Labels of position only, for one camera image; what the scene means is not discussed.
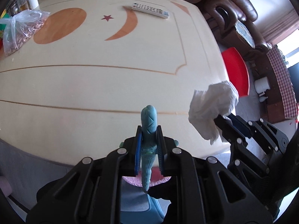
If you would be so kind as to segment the white tissue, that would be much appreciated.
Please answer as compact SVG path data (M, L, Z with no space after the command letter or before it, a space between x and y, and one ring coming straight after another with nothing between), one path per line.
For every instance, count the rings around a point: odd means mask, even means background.
M189 123L210 145L220 137L214 119L225 119L235 110L239 94L229 81L209 85L206 91L195 90L189 105Z

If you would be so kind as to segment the checkered cloth side table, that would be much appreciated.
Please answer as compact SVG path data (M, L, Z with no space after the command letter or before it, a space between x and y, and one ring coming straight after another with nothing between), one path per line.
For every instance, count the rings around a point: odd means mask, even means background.
M277 46L273 46L266 55L273 72L267 75L270 83L270 89L266 92L268 121L270 123L279 123L290 119L296 121L298 105L282 54Z

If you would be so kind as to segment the white cup on floor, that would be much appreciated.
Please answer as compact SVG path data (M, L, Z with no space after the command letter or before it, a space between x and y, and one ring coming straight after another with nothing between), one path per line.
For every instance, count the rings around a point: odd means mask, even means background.
M256 93L261 97L265 94L266 90L270 89L270 83L267 77L262 77L254 81L254 88Z

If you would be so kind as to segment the red plastic stool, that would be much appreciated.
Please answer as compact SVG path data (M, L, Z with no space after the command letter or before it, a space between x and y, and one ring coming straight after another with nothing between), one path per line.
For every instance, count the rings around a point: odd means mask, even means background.
M249 73L242 56L234 47L230 47L223 51L221 55L226 66L229 81L235 86L239 93L239 97L249 96Z

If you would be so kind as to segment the white remote control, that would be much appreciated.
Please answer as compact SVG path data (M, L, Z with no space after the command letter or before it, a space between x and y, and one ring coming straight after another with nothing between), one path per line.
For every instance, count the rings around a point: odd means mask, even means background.
M131 9L134 11L150 14L156 17L160 17L163 19L168 19L170 17L169 13L167 11L164 11L159 8L151 7L148 5L140 4L140 3L134 3L131 6Z

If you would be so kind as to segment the clear bag of peanuts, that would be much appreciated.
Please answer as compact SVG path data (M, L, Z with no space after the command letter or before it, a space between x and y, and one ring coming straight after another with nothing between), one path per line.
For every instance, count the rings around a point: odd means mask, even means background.
M2 18L5 25L3 47L6 56L19 50L45 24L50 12L40 10L24 10L13 17Z

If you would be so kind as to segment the white paper roll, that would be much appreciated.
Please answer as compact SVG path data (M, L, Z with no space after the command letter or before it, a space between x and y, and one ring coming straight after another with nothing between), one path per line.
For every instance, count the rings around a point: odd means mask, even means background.
M29 5L32 10L37 10L39 8L38 0L29 0Z

